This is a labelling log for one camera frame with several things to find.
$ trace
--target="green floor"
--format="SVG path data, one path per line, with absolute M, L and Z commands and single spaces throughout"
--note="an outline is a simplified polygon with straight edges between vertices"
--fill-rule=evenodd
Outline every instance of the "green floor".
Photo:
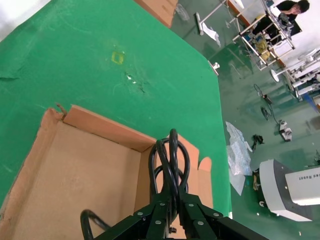
M 0 204 L 45 110 L 60 103 L 156 139 L 176 128 L 199 160 L 212 159 L 214 206 L 228 214 L 218 78 L 205 57 L 134 1 L 52 0 L 0 43 L 0 56 Z
M 174 17 L 172 31 L 202 53 L 212 63 L 219 63 L 219 89 L 224 121 L 232 123 L 242 131 L 251 144 L 254 134 L 262 135 L 265 144 L 259 145 L 251 155 L 251 168 L 269 159 L 276 159 L 294 171 L 312 165 L 316 150 L 320 149 L 320 116 L 307 102 L 297 102 L 284 83 L 275 83 L 269 71 L 259 71 L 244 54 L 243 45 L 232 43 L 236 28 L 226 28 L 229 12 L 221 7 L 206 21 L 220 37 L 221 48 L 207 35 L 200 36 L 195 25 L 195 12 L 201 17 L 207 15 L 218 0 L 180 0 L 190 19 L 183 21 L 178 14 Z M 274 114 L 278 120 L 285 120 L 293 131 L 293 141 L 284 143 L 277 134 L 275 122 L 266 121 L 261 114 L 263 101 L 258 97 L 253 84 L 260 86 L 274 102 Z M 229 134 L 225 130 L 226 141 Z M 277 217 L 259 206 L 252 189 L 253 178 L 247 177 L 242 196 L 231 188 L 233 219 L 250 227 L 271 240 L 318 240 L 320 239 L 320 207 L 313 207 L 314 221 L 298 223 Z

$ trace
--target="cardboard piece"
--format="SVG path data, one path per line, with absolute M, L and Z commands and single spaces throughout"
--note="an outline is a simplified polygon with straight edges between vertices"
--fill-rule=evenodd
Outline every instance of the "cardboard piece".
M 171 28 L 178 0 L 135 0 L 141 7 Z
M 111 226 L 132 215 L 149 204 L 148 158 L 154 143 L 152 137 L 79 106 L 65 117 L 48 109 L 1 208 L 1 239 L 78 240 L 83 238 L 84 209 Z M 183 144 L 192 156 L 192 189 L 207 189 L 211 179 L 204 180 L 204 187 L 195 178 L 199 151 Z M 102 232 L 94 224 L 92 231 L 94 236 Z

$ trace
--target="man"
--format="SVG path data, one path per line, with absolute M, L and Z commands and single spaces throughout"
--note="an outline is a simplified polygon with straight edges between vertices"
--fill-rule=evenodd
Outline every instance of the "man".
M 308 0 L 301 0 L 299 2 L 286 0 L 281 2 L 276 6 L 283 14 L 287 15 L 289 22 L 293 22 L 298 14 L 305 13 L 309 7 L 310 3 Z M 255 27 L 255 29 L 252 31 L 254 35 L 257 35 L 258 33 L 261 33 L 265 28 L 267 28 L 271 24 L 271 20 L 265 16 L 263 17 L 258 25 Z M 269 34 L 271 38 L 275 37 L 279 34 L 278 30 L 275 26 L 270 26 L 266 32 Z M 275 45 L 277 42 L 281 41 L 281 37 L 278 37 L 274 39 L 271 43 Z

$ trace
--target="green tabletop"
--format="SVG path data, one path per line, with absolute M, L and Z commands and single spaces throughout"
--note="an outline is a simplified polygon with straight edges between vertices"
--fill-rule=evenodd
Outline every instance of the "green tabletop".
M 60 103 L 156 139 L 171 128 L 212 159 L 214 208 L 230 209 L 218 78 L 133 0 L 52 0 L 0 43 L 0 202 Z

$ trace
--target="white wall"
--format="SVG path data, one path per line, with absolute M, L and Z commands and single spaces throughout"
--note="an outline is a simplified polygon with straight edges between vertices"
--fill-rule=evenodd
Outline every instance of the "white wall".
M 275 5 L 283 2 L 283 0 L 273 1 Z M 292 36 L 292 41 L 296 46 L 296 49 L 281 58 L 287 66 L 296 62 L 297 57 L 301 54 L 315 48 L 320 48 L 320 0 L 308 1 L 310 2 L 310 9 L 307 12 L 298 15 L 296 18 L 296 22 L 302 29 L 302 32 Z M 232 2 L 240 12 L 243 11 L 243 9 L 241 9 L 234 0 L 230 0 L 230 2 Z M 242 2 L 244 7 L 247 7 L 254 2 L 254 0 L 242 0 Z M 257 16 L 263 13 L 263 7 L 260 0 L 258 0 L 252 7 L 243 13 L 243 16 L 249 23 L 251 23 Z M 288 44 L 282 44 L 278 46 L 275 51 L 278 56 L 280 56 L 289 48 L 290 46 Z
M 0 0 L 0 41 L 50 0 Z

